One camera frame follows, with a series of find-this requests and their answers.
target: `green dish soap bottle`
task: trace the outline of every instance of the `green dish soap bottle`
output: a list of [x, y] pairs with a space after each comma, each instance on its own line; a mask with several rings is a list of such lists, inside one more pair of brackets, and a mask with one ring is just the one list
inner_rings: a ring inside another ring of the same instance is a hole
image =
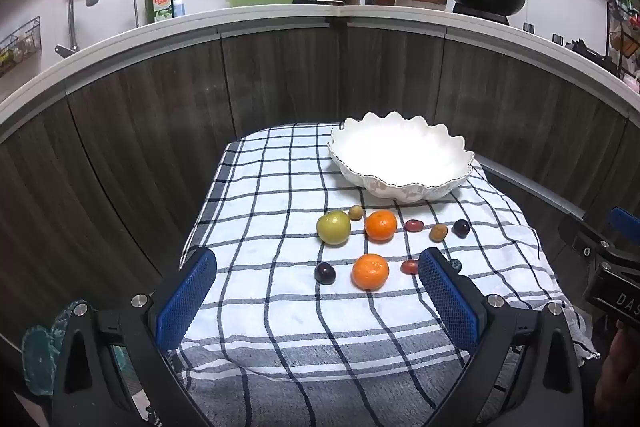
[[163, 21], [174, 16], [174, 0], [145, 0], [146, 22]]

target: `table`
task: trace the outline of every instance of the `table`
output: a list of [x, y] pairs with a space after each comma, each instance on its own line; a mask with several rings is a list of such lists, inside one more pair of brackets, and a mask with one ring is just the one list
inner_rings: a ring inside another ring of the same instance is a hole
[[[347, 182], [329, 158], [336, 125], [281, 126], [229, 144], [188, 238], [181, 263], [204, 245], [216, 254], [218, 275], [177, 356], [183, 384], [214, 425], [422, 425], [468, 354], [452, 345], [419, 279], [399, 266], [434, 246], [435, 223], [451, 227], [461, 218], [472, 231], [464, 239], [449, 233], [439, 246], [462, 262], [462, 274], [512, 306], [562, 303], [578, 360], [597, 356], [536, 231], [477, 162], [441, 200], [381, 200]], [[353, 204], [393, 211], [394, 237], [372, 243], [360, 220], [345, 244], [324, 245], [318, 217]], [[424, 231], [405, 232], [408, 219], [423, 221]], [[351, 283], [363, 253], [389, 262], [376, 292]], [[314, 279], [320, 261], [335, 267], [333, 285]], [[506, 362], [503, 388], [514, 361]], [[495, 389], [483, 414], [503, 397]]]

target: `blue gripper pad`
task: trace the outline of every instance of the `blue gripper pad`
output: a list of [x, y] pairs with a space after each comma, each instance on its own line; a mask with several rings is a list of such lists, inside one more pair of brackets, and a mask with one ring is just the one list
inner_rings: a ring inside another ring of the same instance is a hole
[[640, 219], [636, 216], [616, 206], [609, 213], [609, 223], [614, 229], [620, 230], [627, 239], [640, 245]]
[[216, 256], [208, 248], [198, 250], [202, 251], [192, 256], [199, 254], [199, 259], [185, 263], [177, 274], [184, 275], [183, 279], [178, 280], [177, 289], [156, 314], [156, 344], [160, 351], [178, 349], [216, 278]]
[[458, 275], [437, 248], [418, 258], [418, 277], [458, 349], [472, 355], [486, 324], [482, 293], [471, 279]]

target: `dish soap label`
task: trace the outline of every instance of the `dish soap label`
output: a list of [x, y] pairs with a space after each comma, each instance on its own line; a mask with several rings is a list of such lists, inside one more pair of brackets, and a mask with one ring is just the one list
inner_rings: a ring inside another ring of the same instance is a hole
[[171, 19], [174, 16], [171, 0], [153, 0], [154, 21]]

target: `wall-mounted basket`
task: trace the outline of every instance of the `wall-mounted basket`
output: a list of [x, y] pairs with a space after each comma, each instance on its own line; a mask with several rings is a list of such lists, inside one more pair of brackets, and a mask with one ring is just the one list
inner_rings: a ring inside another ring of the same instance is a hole
[[40, 17], [36, 17], [0, 42], [0, 76], [33, 57], [41, 48]]

